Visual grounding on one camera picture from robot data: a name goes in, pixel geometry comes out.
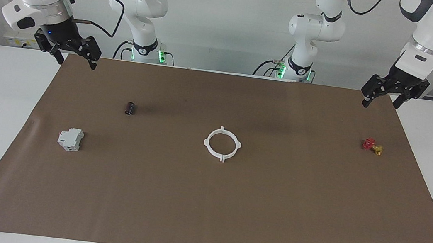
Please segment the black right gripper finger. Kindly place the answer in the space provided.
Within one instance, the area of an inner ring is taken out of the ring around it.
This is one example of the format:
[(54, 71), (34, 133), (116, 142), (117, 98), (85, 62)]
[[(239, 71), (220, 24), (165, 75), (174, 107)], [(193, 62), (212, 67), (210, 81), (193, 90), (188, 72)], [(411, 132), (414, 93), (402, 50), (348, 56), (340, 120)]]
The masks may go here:
[(100, 58), (99, 54), (95, 54), (93, 52), (89, 52), (88, 53), (88, 57), (87, 57), (87, 62), (91, 68), (91, 70), (95, 70), (95, 68), (97, 67), (97, 62)]
[(52, 55), (55, 59), (56, 62), (60, 65), (62, 65), (62, 63), (64, 63), (64, 57), (63, 54), (60, 52), (60, 48), (59, 47), (54, 47), (53, 48), (53, 55)]

